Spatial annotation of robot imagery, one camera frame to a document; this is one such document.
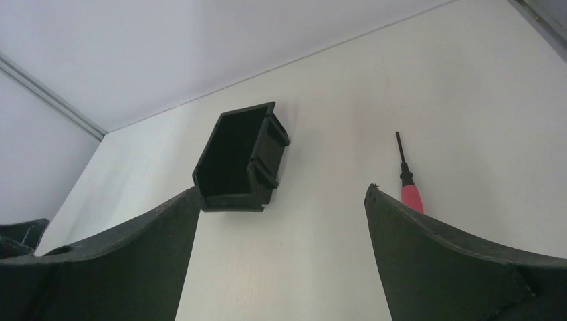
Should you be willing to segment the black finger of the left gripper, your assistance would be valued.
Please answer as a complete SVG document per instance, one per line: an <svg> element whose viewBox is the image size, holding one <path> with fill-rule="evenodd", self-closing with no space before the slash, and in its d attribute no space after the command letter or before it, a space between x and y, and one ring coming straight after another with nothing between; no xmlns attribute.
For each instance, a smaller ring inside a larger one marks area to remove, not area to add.
<svg viewBox="0 0 567 321"><path fill-rule="evenodd" d="M34 254L48 225L48 219L1 225L1 259Z"/></svg>

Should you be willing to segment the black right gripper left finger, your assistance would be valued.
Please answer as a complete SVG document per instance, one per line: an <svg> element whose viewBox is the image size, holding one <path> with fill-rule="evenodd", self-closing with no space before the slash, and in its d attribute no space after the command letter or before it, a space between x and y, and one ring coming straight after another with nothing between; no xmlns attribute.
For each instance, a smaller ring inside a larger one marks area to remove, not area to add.
<svg viewBox="0 0 567 321"><path fill-rule="evenodd" d="M2 320L174 320L201 196L162 205L45 255L1 260Z"/></svg>

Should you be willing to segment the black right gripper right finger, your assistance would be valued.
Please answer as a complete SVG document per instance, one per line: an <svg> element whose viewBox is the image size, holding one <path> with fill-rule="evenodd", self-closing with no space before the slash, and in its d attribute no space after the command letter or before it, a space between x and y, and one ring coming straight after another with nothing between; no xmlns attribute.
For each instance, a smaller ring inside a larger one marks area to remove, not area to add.
<svg viewBox="0 0 567 321"><path fill-rule="evenodd" d="M393 320L565 320L566 260L514 249L367 189L364 206Z"/></svg>

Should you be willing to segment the red handled screwdriver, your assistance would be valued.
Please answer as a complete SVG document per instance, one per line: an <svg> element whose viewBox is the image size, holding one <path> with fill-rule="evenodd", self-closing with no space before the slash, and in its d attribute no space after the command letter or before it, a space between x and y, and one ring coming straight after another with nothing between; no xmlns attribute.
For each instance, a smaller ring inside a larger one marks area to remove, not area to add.
<svg viewBox="0 0 567 321"><path fill-rule="evenodd" d="M401 158L401 202L407 207L424 214L423 202L421 195L415 182L413 180L413 174L410 171L409 165L405 160L405 155L403 151L403 145L401 142L401 136L399 132L396 132L396 141L399 148L399 154Z"/></svg>

